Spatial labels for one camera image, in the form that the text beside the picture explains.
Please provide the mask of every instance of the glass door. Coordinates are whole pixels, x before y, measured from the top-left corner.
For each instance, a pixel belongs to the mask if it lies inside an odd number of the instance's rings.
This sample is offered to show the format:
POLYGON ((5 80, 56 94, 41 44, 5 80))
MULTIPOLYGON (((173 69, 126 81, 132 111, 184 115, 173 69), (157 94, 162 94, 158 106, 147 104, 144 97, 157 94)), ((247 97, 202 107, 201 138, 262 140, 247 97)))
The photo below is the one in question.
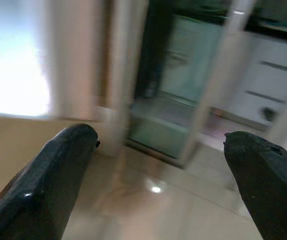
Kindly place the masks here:
POLYGON ((181 164, 231 5, 231 0, 149 1, 130 144, 181 164))

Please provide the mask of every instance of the tiled floor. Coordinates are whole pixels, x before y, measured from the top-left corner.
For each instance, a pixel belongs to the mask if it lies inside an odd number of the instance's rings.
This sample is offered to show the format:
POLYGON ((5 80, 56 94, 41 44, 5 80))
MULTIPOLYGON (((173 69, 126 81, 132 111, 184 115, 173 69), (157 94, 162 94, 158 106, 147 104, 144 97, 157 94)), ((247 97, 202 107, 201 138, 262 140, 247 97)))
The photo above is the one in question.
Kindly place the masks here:
POLYGON ((63 240, 260 240, 236 191, 125 147, 96 155, 63 240))

